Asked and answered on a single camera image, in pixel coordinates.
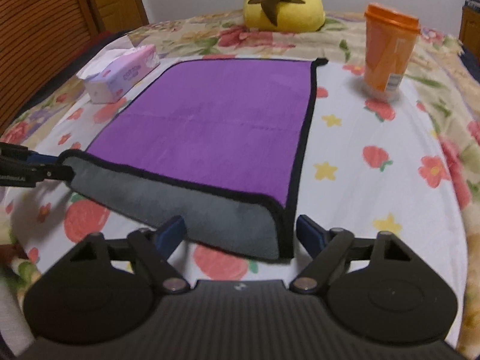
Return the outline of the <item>purple grey microfiber towel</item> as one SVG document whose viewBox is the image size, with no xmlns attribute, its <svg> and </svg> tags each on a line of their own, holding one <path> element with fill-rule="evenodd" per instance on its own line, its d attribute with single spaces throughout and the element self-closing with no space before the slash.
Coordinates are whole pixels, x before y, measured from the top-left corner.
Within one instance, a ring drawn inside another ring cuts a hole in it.
<svg viewBox="0 0 480 360">
<path fill-rule="evenodd" d="M 233 254 L 292 258 L 299 182 L 327 60 L 175 63 L 85 150 L 58 156 L 70 188 L 153 228 Z"/>
</svg>

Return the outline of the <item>purple tissue box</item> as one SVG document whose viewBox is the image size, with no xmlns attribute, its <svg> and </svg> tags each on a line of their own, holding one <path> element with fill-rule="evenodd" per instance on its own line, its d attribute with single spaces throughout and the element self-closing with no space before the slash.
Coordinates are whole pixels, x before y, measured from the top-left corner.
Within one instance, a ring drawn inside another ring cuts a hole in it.
<svg viewBox="0 0 480 360">
<path fill-rule="evenodd" d="M 117 102 L 160 63 L 154 45 L 103 49 L 76 74 L 95 104 Z"/>
</svg>

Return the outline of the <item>brown wooden wardrobe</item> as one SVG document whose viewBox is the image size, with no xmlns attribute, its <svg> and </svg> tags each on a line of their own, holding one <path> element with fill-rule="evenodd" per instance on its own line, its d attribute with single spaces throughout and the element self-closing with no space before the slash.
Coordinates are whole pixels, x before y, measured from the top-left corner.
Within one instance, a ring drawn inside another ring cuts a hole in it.
<svg viewBox="0 0 480 360">
<path fill-rule="evenodd" d="M 1 0 L 1 129 L 87 49 L 147 23 L 142 0 Z"/>
</svg>

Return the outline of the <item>floral bed cover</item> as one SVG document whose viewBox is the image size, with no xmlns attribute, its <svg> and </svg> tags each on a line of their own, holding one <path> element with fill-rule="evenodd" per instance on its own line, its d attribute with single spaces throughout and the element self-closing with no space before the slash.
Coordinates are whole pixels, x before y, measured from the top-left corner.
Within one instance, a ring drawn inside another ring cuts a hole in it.
<svg viewBox="0 0 480 360">
<path fill-rule="evenodd" d="M 231 11 L 148 24 L 130 31 L 128 38 L 134 45 L 154 44 L 163 57 L 201 55 L 207 52 L 208 41 L 214 41 L 218 55 L 322 56 L 346 63 L 354 73 L 365 54 L 365 22 L 356 13 L 331 14 L 325 27 L 311 34 L 257 34 L 245 29 L 241 15 Z M 459 199 L 468 274 L 458 347 L 473 359 L 479 355 L 479 83 L 464 66 L 466 56 L 455 37 L 423 28 L 407 74 L 447 156 Z M 9 205 L 2 200 L 1 334 L 14 353 L 25 350 L 32 340 L 20 305 L 38 276 L 14 237 Z"/>
</svg>

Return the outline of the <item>orange plastic cup with lid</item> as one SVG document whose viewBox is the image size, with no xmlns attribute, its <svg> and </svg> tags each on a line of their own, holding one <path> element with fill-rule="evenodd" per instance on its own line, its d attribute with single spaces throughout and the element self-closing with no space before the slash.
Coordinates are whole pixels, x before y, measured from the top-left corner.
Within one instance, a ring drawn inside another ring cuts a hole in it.
<svg viewBox="0 0 480 360">
<path fill-rule="evenodd" d="M 364 17 L 364 85 L 370 96 L 389 102 L 398 96 L 420 33 L 420 21 L 375 2 L 368 4 Z"/>
</svg>

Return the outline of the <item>yellow Pikachu plush toy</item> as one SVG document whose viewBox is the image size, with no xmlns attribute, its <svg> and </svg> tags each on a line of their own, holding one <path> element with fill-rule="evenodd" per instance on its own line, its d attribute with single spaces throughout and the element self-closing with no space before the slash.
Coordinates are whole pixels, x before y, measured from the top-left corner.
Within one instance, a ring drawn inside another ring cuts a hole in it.
<svg viewBox="0 0 480 360">
<path fill-rule="evenodd" d="M 244 23 L 249 29 L 282 33 L 311 33 L 326 23 L 321 0 L 244 0 Z"/>
</svg>

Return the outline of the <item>brown wooden sideboard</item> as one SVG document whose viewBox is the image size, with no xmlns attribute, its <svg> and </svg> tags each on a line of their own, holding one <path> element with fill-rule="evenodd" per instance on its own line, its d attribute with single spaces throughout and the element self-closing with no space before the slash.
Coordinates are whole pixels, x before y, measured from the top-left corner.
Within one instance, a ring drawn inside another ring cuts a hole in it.
<svg viewBox="0 0 480 360">
<path fill-rule="evenodd" d="M 463 6 L 459 39 L 473 54 L 479 54 L 480 13 L 471 7 Z"/>
</svg>

